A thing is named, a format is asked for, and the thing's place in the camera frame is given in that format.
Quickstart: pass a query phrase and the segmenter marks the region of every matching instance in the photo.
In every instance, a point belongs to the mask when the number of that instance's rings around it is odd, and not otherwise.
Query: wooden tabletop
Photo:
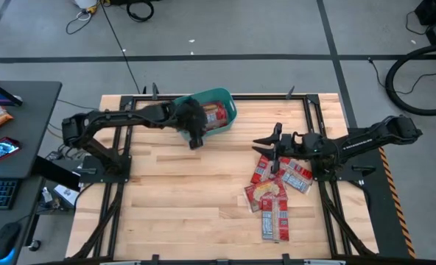
[[[347,134],[338,95],[319,96],[328,137]],[[120,97],[103,96],[101,109],[118,110]],[[173,129],[133,128],[131,178],[124,189],[115,260],[150,260],[153,254],[161,260],[277,259],[283,253],[291,258],[330,258],[316,184],[308,195],[287,187],[290,241],[279,244],[261,239],[261,212],[251,213],[243,194],[260,157],[251,149],[252,140],[270,135],[277,121],[284,133],[307,133],[303,105],[293,100],[246,100],[236,101],[236,107],[231,130],[207,138],[194,151]],[[111,146],[113,133],[114,129],[102,130],[96,139]],[[66,256],[75,254],[96,227],[104,187],[95,184],[79,198]],[[339,188],[347,223],[376,252],[363,192],[344,182]],[[342,253],[337,225],[334,231]],[[102,254],[107,242],[105,236]]]

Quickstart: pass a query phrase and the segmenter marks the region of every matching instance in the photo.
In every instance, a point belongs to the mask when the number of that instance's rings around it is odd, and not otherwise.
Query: black metal frame
[[[147,101],[154,101],[154,100],[158,100],[158,101],[165,101],[165,100],[173,100],[176,99],[178,97],[180,97],[182,95],[140,95],[140,96],[122,96],[121,100],[120,100],[120,110],[126,110],[128,108],[133,109],[136,108],[136,105],[138,104],[138,102],[147,102]],[[316,113],[316,118],[317,118],[317,128],[319,129],[320,133],[324,136],[326,136],[326,127],[324,125],[324,120],[323,120],[323,114],[321,111],[321,107],[320,107],[320,100],[319,100],[319,96],[317,94],[299,94],[299,95],[292,95],[292,94],[234,94],[233,95],[233,99],[234,100],[300,100],[303,103],[303,109],[305,111],[305,117],[306,117],[306,123],[307,123],[307,127],[308,127],[308,131],[309,132],[314,132],[314,125],[313,125],[313,121],[312,121],[312,114],[311,114],[311,110],[310,110],[310,106],[314,106],[315,109],[315,113]],[[127,134],[126,134],[126,138],[125,138],[125,142],[124,142],[124,154],[129,155],[129,151],[130,151],[130,144],[131,144],[131,140],[132,140],[132,131],[133,131],[133,126],[129,126],[127,127]],[[121,127],[116,128],[115,131],[115,135],[113,138],[113,148],[118,149],[119,148],[119,139],[122,133],[122,129]],[[342,204],[341,204],[341,199],[340,199],[340,193],[339,193],[339,189],[337,187],[337,182],[336,181],[331,181],[331,190],[332,190],[332,194],[333,194],[333,200],[335,202],[334,207],[337,210],[338,213],[338,218],[336,218],[336,220],[344,220],[344,213],[342,211]],[[328,193],[326,190],[326,185],[324,181],[318,181],[318,185],[320,188],[320,197],[323,203],[323,200],[325,198],[327,198]],[[108,220],[105,220],[105,216],[106,213],[108,212],[108,210],[110,210],[112,206],[108,207],[109,205],[109,201],[110,201],[110,193],[111,193],[111,188],[112,185],[110,183],[107,183],[105,186],[105,190],[104,190],[104,196],[103,196],[103,200],[102,200],[102,208],[101,208],[101,213],[100,213],[100,217],[99,217],[99,223],[101,222],[105,222]],[[124,189],[124,184],[120,183],[117,185],[117,193],[122,193]],[[115,213],[113,215],[113,219],[112,219],[112,227],[111,227],[111,232],[110,232],[110,238],[109,238],[109,242],[108,242],[108,253],[107,253],[107,258],[111,258],[113,260],[113,256],[114,256],[114,252],[115,252],[115,243],[116,243],[116,234],[118,232],[118,223],[119,223],[119,215],[120,215],[120,210],[121,207],[118,206],[118,208],[115,210]],[[338,256],[338,251],[337,251],[337,245],[336,245],[336,241],[335,241],[335,237],[334,237],[334,228],[333,228],[333,224],[332,224],[332,220],[331,220],[331,212],[328,208],[324,207],[323,204],[323,214],[324,214],[324,219],[325,219],[325,224],[326,224],[326,232],[327,232],[327,236],[328,236],[328,244],[329,244],[329,249],[331,252],[331,257],[334,258],[336,256]],[[343,231],[342,226],[340,229],[341,235],[342,235],[342,244],[343,244],[343,248],[344,248],[344,253],[346,255],[351,255],[351,244],[348,240],[348,237],[346,235],[346,233]],[[102,248],[102,237],[103,235],[101,234],[100,237],[98,238],[97,242],[95,243],[94,246],[94,252],[93,252],[93,257],[98,258],[100,257],[100,252],[101,252],[101,248]],[[156,256],[155,258],[153,257],[152,259],[152,263],[154,264],[154,260],[158,260],[158,256]],[[293,264],[293,263],[297,263],[297,264],[301,264],[302,259],[298,259],[298,260],[292,260],[289,259],[289,256],[287,254],[283,254],[283,260],[266,260],[266,261],[239,261],[240,264],[251,264],[251,263],[255,263],[255,262],[259,262],[263,264],[281,264],[282,261],[284,261],[284,264]],[[200,264],[201,262],[203,262],[204,264],[209,264],[209,261],[168,261],[168,263],[177,263],[177,264]]]

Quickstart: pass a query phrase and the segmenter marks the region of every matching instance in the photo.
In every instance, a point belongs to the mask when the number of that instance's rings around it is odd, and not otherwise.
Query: black desk
[[[1,81],[0,86],[12,94],[21,96],[24,100],[21,107],[7,107],[14,119],[0,127],[0,138],[11,137],[20,141],[22,145],[17,154],[0,161],[0,178],[23,179],[13,208],[0,211],[0,229],[8,222],[32,214],[20,221],[22,228],[15,244],[13,257],[10,261],[0,263],[16,264],[20,250],[29,237],[31,224],[35,218],[33,214],[38,206],[39,191],[44,184],[44,178],[39,173],[43,173],[50,166],[57,167],[39,158],[38,150],[55,107],[61,83]]]

